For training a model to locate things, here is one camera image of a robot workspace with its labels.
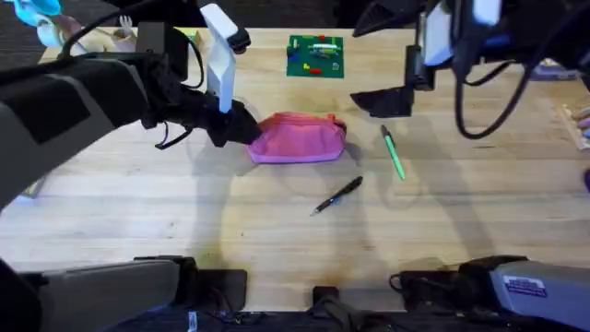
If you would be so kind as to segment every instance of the black pen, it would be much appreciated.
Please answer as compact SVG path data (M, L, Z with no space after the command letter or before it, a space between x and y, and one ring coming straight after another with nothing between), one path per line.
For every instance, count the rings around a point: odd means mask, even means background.
M324 203L320 204L318 207L315 208L315 210L312 212L311 216L316 215L316 214L322 212L327 207L329 207L332 204L336 203L336 201L340 197L342 197L342 196L344 196L346 194L352 193L354 190L356 190L358 187L360 187L360 184L362 184L362 176L359 176L358 178L352 180L352 182L350 184L347 184L344 188L340 189L332 197L326 199L324 201Z

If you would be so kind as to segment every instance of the green marker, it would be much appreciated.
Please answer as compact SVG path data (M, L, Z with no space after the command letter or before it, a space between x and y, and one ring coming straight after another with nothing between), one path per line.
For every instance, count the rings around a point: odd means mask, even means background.
M389 130L387 130L387 128L384 125L381 126L381 134L383 135L383 138L385 138L385 143L387 143L387 149L389 149L391 158L394 160L395 169L397 170L399 177L402 180L406 180L404 167L402 167L402 162L399 161L399 158L397 157L397 152L395 152L394 139L391 137L391 133L389 132Z

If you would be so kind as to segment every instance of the green lego baseplate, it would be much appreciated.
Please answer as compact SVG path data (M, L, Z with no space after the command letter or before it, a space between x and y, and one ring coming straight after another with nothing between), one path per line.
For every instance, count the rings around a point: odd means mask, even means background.
M313 47L316 44L335 46L331 46L330 49ZM312 69L319 69L321 73L314 74ZM344 78L344 40L342 37L290 36L287 46L287 76Z

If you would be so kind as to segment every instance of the dark floor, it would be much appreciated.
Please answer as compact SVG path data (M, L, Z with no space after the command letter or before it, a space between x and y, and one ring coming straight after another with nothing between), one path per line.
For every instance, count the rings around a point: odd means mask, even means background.
M262 319L253 314L252 320L242 325L224 325L213 318L198 315L197 331L206 332L340 332L342 329L329 319L311 318L303 313L268 313ZM389 314L389 328L373 332L510 332L508 328L468 324L456 316L425 314ZM164 309L158 313L143 314L108 332L185 332L188 315L179 309Z

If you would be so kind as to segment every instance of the label sticker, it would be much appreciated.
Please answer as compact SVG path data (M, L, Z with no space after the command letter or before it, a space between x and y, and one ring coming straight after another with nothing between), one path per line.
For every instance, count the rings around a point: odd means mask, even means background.
M537 297L547 297L545 285L543 284L543 281L539 279L504 276L504 285L509 292Z

